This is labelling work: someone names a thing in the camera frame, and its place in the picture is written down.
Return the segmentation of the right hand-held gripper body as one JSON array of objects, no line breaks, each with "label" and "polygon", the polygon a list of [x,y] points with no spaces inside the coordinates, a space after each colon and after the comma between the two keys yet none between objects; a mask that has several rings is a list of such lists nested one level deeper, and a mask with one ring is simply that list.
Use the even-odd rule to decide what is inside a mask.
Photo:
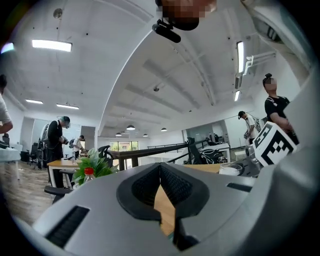
[{"label": "right hand-held gripper body", "polygon": [[297,151],[297,146],[275,123],[266,122],[252,144],[246,147],[247,158],[260,170],[276,165],[287,155]]}]

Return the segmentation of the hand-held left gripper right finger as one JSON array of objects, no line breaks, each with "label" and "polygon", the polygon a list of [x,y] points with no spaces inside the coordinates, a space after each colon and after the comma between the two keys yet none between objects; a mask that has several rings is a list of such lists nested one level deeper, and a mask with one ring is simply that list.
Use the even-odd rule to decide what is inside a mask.
[{"label": "hand-held left gripper right finger", "polygon": [[209,188],[199,179],[161,163],[160,185],[175,208],[176,218],[198,215],[209,200]]}]

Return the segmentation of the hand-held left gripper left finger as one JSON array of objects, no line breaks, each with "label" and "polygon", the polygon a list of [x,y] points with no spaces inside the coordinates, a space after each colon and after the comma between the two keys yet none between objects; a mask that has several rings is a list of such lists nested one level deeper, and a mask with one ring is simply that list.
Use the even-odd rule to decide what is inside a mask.
[{"label": "hand-held left gripper left finger", "polygon": [[160,221],[161,214],[154,208],[160,184],[160,164],[154,163],[120,183],[117,201],[135,219]]}]

